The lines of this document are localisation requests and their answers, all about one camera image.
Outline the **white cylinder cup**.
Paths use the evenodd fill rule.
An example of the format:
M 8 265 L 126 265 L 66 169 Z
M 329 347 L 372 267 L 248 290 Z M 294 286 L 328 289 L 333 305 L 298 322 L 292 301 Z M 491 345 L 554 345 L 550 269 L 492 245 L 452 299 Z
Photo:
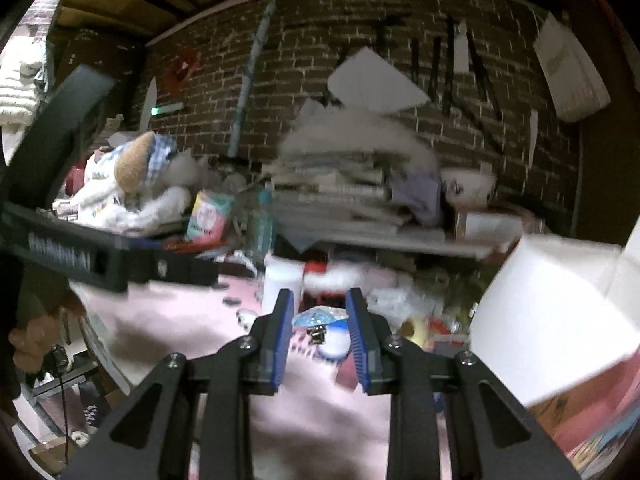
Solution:
M 288 289 L 293 293 L 294 312 L 298 312 L 303 295 L 304 271 L 305 265 L 300 261 L 267 255 L 262 288 L 262 314 L 273 311 L 281 289 Z

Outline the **blue cap white jar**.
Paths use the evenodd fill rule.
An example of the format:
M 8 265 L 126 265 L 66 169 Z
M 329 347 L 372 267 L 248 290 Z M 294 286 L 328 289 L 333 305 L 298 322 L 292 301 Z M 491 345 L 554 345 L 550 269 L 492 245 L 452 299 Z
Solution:
M 347 322 L 336 321 L 326 326 L 323 342 L 318 345 L 318 353 L 327 361 L 343 361 L 349 355 L 351 345 Z

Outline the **yellow plush dog toy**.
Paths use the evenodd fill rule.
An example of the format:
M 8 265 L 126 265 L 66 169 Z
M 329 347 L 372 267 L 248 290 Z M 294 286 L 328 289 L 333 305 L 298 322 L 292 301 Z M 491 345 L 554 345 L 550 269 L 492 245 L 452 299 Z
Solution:
M 411 315 L 402 322 L 399 335 L 416 344 L 422 350 L 431 349 L 430 318 L 424 315 Z

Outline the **red white fluffy hat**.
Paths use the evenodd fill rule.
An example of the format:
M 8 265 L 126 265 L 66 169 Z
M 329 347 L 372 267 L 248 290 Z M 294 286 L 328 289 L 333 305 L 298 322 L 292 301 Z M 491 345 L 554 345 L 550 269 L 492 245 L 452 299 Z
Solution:
M 364 294 L 373 288 L 370 266 L 364 263 L 330 262 L 323 269 L 309 263 L 303 277 L 303 292 L 311 297 L 344 296 L 352 288 Z

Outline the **pink printed desk mat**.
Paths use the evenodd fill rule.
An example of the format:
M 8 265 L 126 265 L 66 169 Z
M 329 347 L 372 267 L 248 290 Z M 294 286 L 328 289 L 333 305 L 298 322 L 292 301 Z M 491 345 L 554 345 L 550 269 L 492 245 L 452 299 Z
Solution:
M 152 282 L 114 294 L 85 284 L 73 290 L 87 311 L 101 363 L 130 392 L 171 352 L 208 356 L 246 333 L 260 310 L 256 286 L 225 278 L 226 289 Z M 341 385 L 341 367 L 312 355 L 303 335 L 292 343 L 274 396 L 250 400 L 258 479 L 383 479 L 390 399 Z

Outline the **green tall water bottle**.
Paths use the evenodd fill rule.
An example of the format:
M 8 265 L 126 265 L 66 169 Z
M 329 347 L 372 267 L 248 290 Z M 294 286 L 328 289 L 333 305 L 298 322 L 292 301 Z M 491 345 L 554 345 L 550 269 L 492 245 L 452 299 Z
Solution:
M 274 243 L 274 224 L 271 212 L 272 195 L 261 190 L 257 196 L 257 206 L 250 211 L 247 220 L 246 252 L 258 269 L 263 269 L 267 256 L 272 252 Z

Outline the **white plush toy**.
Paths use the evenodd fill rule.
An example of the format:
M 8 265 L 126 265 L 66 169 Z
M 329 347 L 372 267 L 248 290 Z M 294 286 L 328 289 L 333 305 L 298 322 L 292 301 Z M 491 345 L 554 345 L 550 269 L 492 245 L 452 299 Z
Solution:
M 56 218 L 116 234 L 160 234 L 186 220 L 205 166 L 177 140 L 154 131 L 107 153 L 96 151 L 74 196 L 53 203 Z

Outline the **colourful tissue pack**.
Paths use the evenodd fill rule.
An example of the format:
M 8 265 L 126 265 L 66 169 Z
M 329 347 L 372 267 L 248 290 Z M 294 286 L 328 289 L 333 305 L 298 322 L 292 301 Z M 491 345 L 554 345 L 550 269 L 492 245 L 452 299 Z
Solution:
M 231 219 L 235 197 L 200 191 L 191 212 L 186 239 L 195 243 L 217 243 L 224 238 Z

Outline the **stack of books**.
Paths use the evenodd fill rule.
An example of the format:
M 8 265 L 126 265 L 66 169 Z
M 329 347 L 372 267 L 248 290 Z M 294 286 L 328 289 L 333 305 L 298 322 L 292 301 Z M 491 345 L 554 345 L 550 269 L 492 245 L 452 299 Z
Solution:
M 486 259 L 512 243 L 503 223 L 486 211 L 453 207 L 440 196 L 442 222 L 426 228 L 412 212 L 390 201 L 392 174 L 440 172 L 395 168 L 373 154 L 310 154 L 277 159 L 260 177 L 271 192 L 271 212 L 280 236 L 303 250 L 320 243 L 352 244 Z

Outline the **purple cloth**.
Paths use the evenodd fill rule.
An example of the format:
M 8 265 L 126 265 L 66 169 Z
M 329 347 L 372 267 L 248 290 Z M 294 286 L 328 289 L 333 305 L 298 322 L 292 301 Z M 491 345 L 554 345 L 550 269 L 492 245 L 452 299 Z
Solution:
M 442 222 L 442 181 L 437 172 L 418 171 L 413 174 L 392 174 L 390 201 L 408 208 L 416 221 L 426 228 L 436 228 Z

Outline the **white panda bowl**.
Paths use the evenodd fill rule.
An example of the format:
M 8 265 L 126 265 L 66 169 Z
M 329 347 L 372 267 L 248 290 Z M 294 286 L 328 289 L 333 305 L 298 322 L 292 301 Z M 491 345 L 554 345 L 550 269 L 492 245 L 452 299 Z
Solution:
M 494 174 L 458 167 L 442 168 L 440 177 L 446 201 L 453 207 L 486 207 L 497 182 Z

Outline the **white storage box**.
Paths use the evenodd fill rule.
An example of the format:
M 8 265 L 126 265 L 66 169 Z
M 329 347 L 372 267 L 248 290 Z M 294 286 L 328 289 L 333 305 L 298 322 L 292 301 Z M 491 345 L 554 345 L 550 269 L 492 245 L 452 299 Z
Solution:
M 480 300 L 471 349 L 576 448 L 639 397 L 639 233 L 623 247 L 522 237 Z

